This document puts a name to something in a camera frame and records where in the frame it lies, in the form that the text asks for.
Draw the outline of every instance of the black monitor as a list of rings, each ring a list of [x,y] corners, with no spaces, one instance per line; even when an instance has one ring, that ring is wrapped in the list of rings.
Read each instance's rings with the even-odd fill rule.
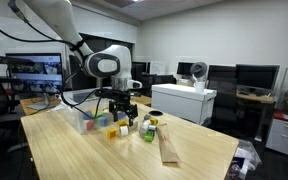
[[[14,91],[57,94],[62,87],[62,59],[60,53],[7,53],[7,57],[32,60],[35,65],[9,65],[11,78],[21,82],[12,84]]]
[[[237,85],[254,89],[273,90],[279,71],[276,65],[236,65]]]
[[[235,66],[218,66],[210,65],[208,69],[207,79],[211,78],[235,78]]]
[[[179,62],[177,66],[177,74],[191,76],[191,66],[193,63]]]
[[[133,61],[132,62],[132,65],[137,65],[137,64],[139,64],[139,65],[142,65],[141,67],[142,67],[142,69],[141,69],[141,72],[144,72],[144,73],[146,73],[147,72],[147,62],[135,62],[135,61]]]

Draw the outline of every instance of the cup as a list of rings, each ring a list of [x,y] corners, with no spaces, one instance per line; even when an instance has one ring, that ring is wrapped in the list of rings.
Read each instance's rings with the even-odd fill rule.
[[[203,93],[205,87],[205,81],[204,82],[195,82],[194,88],[196,93]]]

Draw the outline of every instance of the robotic arm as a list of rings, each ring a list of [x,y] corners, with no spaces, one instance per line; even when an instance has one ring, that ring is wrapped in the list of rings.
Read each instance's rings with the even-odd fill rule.
[[[79,58],[86,75],[97,78],[112,77],[113,90],[99,90],[95,95],[113,99],[110,101],[109,109],[114,115],[114,120],[117,120],[117,111],[124,111],[132,126],[133,119],[137,117],[137,106],[130,104],[130,95],[127,91],[141,88],[142,83],[132,80],[131,55],[128,48],[112,45],[94,53],[83,42],[74,26],[72,4],[69,0],[24,0],[24,2],[63,40],[76,45],[70,49]],[[17,15],[18,12],[21,13],[15,5],[15,0],[10,0],[9,6]]]

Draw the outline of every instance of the white cabinet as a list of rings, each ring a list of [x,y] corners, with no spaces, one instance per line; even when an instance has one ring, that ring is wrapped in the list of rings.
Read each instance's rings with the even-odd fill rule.
[[[216,91],[205,89],[195,93],[193,87],[174,84],[152,86],[152,108],[203,124],[212,117]]]
[[[273,119],[266,147],[288,155],[288,122]]]

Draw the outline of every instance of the paper bag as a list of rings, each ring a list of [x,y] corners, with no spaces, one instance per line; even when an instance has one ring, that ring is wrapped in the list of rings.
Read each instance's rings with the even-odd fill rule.
[[[159,138],[162,162],[164,163],[181,162],[170,140],[167,124],[161,124],[157,126],[157,134]]]

